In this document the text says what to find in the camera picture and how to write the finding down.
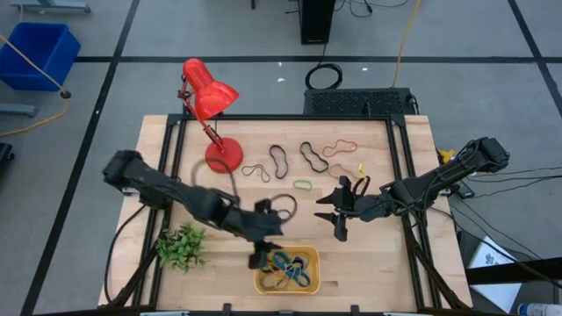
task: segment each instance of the blue storage box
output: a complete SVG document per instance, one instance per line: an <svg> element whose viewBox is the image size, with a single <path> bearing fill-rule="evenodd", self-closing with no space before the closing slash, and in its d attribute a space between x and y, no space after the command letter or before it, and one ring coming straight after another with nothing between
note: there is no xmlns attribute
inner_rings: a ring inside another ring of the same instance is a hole
<svg viewBox="0 0 562 316"><path fill-rule="evenodd" d="M20 23L9 40L60 84L64 83L80 50L80 43L64 24ZM7 44L0 49L0 79L14 90L58 90Z"/></svg>

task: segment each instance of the lamp arm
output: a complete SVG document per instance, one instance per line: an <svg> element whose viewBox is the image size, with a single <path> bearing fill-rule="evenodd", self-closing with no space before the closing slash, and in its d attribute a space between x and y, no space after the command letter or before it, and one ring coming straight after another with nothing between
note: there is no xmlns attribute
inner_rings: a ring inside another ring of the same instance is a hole
<svg viewBox="0 0 562 316"><path fill-rule="evenodd" d="M211 139L211 141L219 147L220 152L224 152L225 148L222 145L222 141L221 141L220 136L207 123L205 123L204 120L200 119L197 116L197 113L195 112L195 109L193 108L193 106L190 104L189 100L190 99L188 97L184 99L184 105L187 108L187 110L190 113L192 113L195 116L195 118L197 119L197 121L201 124L201 126L203 126L203 130L205 131L205 134L207 134L207 136Z"/></svg>

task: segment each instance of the lamp base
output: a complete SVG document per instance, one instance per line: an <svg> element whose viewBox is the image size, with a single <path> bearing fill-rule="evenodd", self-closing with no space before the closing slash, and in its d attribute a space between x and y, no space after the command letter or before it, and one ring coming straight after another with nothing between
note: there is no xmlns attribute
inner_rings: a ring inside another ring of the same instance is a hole
<svg viewBox="0 0 562 316"><path fill-rule="evenodd" d="M242 152L242 147L238 141L231 138L223 138L222 146L225 148L223 152L215 144L211 143L205 151L205 159L219 159L222 160L230 169L230 171L235 171L241 164L244 158L244 153ZM208 162L209 168L216 173L227 173L228 170L222 163L219 162Z"/></svg>

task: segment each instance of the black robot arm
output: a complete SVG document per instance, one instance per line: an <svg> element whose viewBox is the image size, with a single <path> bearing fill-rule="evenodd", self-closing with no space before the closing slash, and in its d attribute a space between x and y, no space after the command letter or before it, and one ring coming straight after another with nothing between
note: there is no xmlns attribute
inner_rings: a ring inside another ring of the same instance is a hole
<svg viewBox="0 0 562 316"><path fill-rule="evenodd" d="M494 173L508 166L509 153L495 139L471 140L457 157L422 176L409 177L381 188L394 200L415 210L425 210L437 198L439 191L469 176L473 172Z"/></svg>
<svg viewBox="0 0 562 316"><path fill-rule="evenodd" d="M339 241L347 240L346 219L360 218L369 222L391 214L403 215L409 211L425 211L433 204L439 191L469 176L473 172L497 172L508 166L509 153L500 143L487 137L471 140L460 150L457 157L443 166L422 176L409 177L386 184L378 195L357 193L357 184L351 189L346 176L340 178L341 188L335 188L327 197L316 203L332 204L335 213L315 213L335 226L334 235Z"/></svg>
<svg viewBox="0 0 562 316"><path fill-rule="evenodd" d="M279 246L263 240L265 236L282 235L284 221L271 209L271 200L256 202L255 210L239 207L240 198L222 190L190 186L150 168L135 151L118 151L104 169L104 181L119 191L136 189L140 202L161 209L177 201L198 220L254 243L255 253L249 267L258 269L267 262L267 253Z"/></svg>

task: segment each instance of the potted plant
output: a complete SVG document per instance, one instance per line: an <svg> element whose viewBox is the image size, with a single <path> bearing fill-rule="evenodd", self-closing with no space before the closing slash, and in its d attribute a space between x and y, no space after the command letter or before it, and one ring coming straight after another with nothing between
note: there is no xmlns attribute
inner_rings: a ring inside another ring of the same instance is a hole
<svg viewBox="0 0 562 316"><path fill-rule="evenodd" d="M156 241L156 251L160 256L160 267L170 264L172 269L179 268L188 272L197 265L205 265L201 259L201 241L205 238L205 229L193 227L191 222L186 222L170 231L163 231L163 235Z"/></svg>

